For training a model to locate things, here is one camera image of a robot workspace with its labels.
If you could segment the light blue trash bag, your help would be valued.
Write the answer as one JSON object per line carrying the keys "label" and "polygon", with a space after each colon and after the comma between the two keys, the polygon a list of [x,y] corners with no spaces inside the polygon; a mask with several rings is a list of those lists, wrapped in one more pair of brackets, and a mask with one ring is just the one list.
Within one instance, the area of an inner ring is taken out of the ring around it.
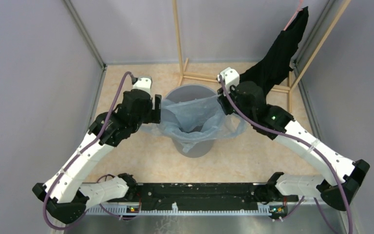
{"label": "light blue trash bag", "polygon": [[246,122],[236,114],[226,115],[217,96],[175,102],[164,99],[161,122],[143,125],[140,130],[170,138],[186,157],[207,154],[216,140],[232,139],[246,131]]}

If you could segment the grey plastic trash bin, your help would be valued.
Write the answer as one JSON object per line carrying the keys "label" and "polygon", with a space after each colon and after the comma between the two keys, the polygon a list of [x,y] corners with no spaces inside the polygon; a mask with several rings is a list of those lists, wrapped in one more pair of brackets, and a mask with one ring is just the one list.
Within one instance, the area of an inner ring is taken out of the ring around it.
{"label": "grey plastic trash bin", "polygon": [[[209,98],[214,95],[216,95],[216,92],[207,86],[199,85],[199,84],[187,84],[187,85],[179,86],[173,89],[172,91],[170,91],[164,97],[164,100],[178,103],[178,102],[192,101],[195,99],[202,99],[202,98],[207,98],[207,97]],[[198,158],[198,157],[204,156],[211,150],[214,144],[214,140],[206,140],[203,142],[199,142],[196,145],[194,145],[187,153],[185,153],[183,152],[184,147],[181,143],[179,143],[174,138],[171,138],[171,140],[176,150],[183,156],[186,156],[189,158]]]}

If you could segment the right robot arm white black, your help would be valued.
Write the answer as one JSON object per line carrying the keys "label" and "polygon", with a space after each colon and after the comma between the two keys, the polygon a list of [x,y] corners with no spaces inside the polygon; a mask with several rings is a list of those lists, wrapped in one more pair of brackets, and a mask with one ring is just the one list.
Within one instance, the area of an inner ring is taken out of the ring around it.
{"label": "right robot arm white black", "polygon": [[320,198],[328,206],[348,210],[370,165],[353,161],[313,136],[286,110],[266,104],[262,90],[253,82],[226,85],[220,82],[218,102],[227,114],[238,114],[260,134],[279,143],[314,167],[318,175],[274,173],[262,192],[262,201],[284,196]]}

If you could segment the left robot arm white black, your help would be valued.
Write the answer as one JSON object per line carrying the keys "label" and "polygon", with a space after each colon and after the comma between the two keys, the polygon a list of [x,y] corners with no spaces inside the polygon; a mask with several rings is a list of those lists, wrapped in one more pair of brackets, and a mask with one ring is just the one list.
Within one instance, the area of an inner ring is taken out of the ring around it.
{"label": "left robot arm white black", "polygon": [[161,95],[132,89],[111,111],[101,113],[91,124],[81,144],[61,169],[32,191],[43,201],[43,213],[64,224],[80,220],[85,212],[112,199],[132,201],[138,197],[132,175],[122,173],[100,183],[83,181],[98,162],[118,144],[136,133],[142,124],[160,123]]}

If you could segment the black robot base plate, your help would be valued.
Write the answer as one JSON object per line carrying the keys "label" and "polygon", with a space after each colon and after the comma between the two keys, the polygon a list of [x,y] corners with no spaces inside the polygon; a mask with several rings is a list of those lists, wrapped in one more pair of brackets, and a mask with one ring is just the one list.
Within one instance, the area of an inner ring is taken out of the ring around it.
{"label": "black robot base plate", "polygon": [[252,211],[273,202],[297,202],[266,183],[139,183],[129,195],[112,202],[141,204],[142,211]]}

